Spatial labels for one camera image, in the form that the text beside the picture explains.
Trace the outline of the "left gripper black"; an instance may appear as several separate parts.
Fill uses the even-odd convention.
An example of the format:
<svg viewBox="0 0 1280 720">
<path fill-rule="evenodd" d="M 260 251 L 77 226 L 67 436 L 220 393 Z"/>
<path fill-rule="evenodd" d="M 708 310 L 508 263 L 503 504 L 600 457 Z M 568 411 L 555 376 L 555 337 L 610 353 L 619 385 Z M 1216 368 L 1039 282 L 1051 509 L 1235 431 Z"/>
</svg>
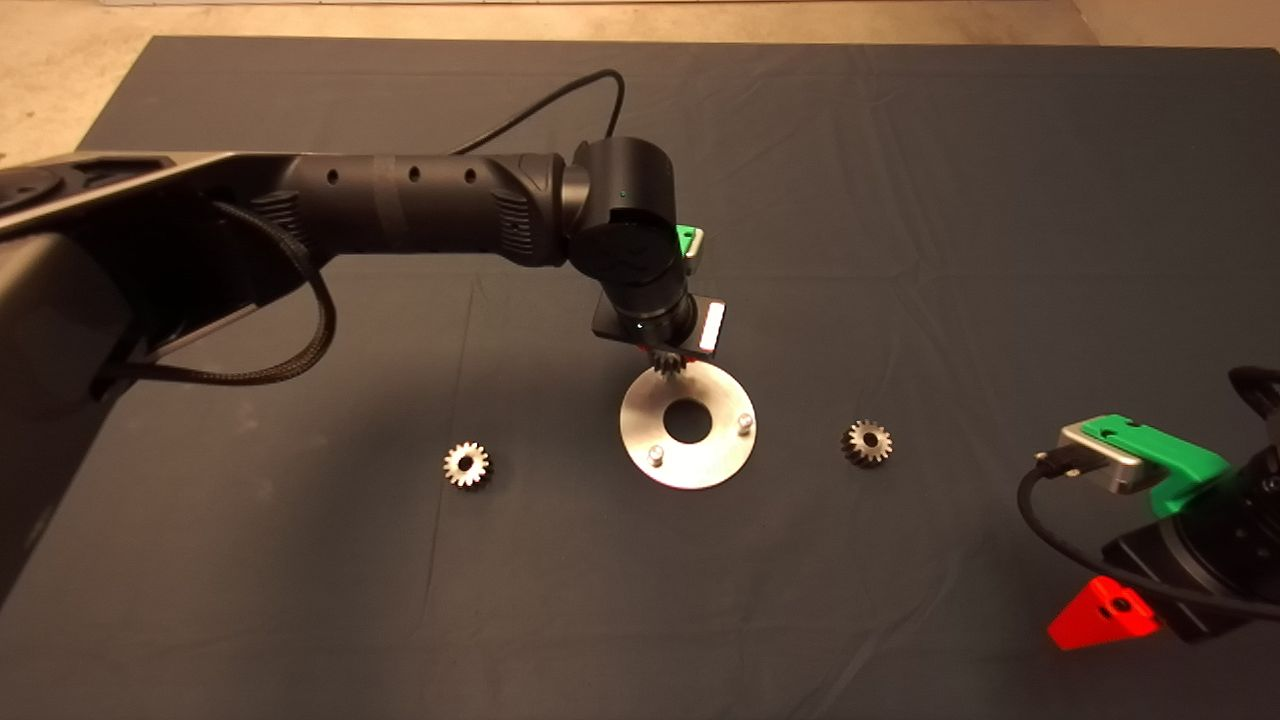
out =
<svg viewBox="0 0 1280 720">
<path fill-rule="evenodd" d="M 727 306 L 719 299 L 687 295 L 663 313 L 634 316 L 602 296 L 591 319 L 591 332 L 602 340 L 650 352 L 709 361 L 717 354 L 726 313 Z"/>
</svg>

